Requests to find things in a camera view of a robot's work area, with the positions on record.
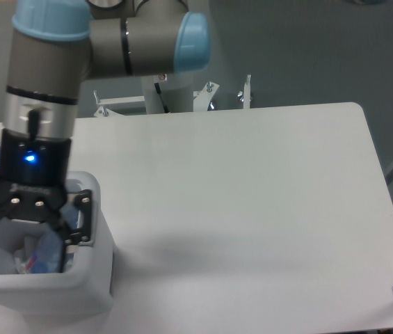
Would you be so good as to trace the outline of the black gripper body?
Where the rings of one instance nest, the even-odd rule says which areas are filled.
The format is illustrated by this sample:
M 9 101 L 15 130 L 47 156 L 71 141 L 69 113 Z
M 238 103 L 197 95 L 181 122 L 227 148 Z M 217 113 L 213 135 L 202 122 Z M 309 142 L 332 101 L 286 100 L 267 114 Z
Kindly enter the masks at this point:
M 45 222 L 67 202 L 65 180 L 72 141 L 1 132 L 0 207 L 5 217 Z

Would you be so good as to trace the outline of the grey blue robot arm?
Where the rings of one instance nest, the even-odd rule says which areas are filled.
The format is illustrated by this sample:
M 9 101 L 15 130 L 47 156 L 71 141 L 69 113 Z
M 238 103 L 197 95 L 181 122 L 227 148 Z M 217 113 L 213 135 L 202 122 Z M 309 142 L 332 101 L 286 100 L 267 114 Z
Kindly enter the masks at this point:
M 0 149 L 0 221 L 45 223 L 58 272 L 93 232 L 93 193 L 65 187 L 81 84 L 201 70 L 207 18 L 185 1 L 18 1 Z

